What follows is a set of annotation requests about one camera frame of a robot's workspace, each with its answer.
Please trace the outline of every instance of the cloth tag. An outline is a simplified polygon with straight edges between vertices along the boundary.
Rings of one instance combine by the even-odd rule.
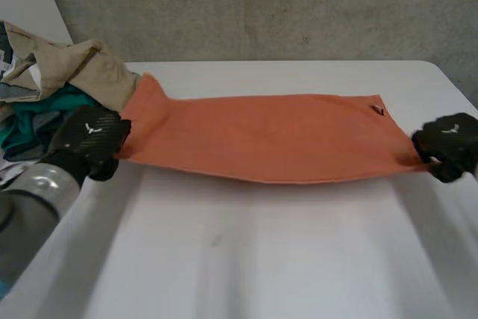
[[[0,61],[0,71],[8,71],[12,66],[10,64]]]

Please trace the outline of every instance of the beige cloth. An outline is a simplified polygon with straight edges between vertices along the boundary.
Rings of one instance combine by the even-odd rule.
[[[39,96],[26,94],[6,99],[6,102],[38,101],[69,82],[106,108],[120,112],[141,80],[138,74],[128,71],[124,62],[113,56],[101,40],[88,40],[76,45],[52,43],[8,22],[4,25],[10,46],[22,63],[0,82],[40,90]],[[38,71],[28,71],[35,63],[40,71],[41,89],[38,89],[32,76]],[[8,112],[5,106],[0,105],[0,115]]]

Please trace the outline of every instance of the gray concrete wall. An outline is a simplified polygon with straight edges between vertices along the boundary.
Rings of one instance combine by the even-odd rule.
[[[56,0],[126,61],[425,60],[478,105],[478,0]]]

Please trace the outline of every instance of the teal cloth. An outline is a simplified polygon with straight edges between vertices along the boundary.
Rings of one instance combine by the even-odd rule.
[[[65,117],[82,106],[97,106],[98,102],[70,84],[53,93],[50,97],[37,102],[14,102],[14,115],[2,124],[0,129],[0,147],[5,152],[15,147],[31,148],[38,146],[40,140],[35,134],[33,117],[37,114],[60,111]]]

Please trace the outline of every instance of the white logo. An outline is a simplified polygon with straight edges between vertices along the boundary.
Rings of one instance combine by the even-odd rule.
[[[445,130],[442,131],[444,134],[458,134],[458,129],[460,128],[459,125],[455,124],[455,127],[453,127],[451,130]]]
[[[102,128],[97,128],[97,129],[91,128],[90,125],[88,125],[88,123],[85,123],[84,125],[88,130],[88,134],[92,134],[94,132],[100,132],[102,130]]]

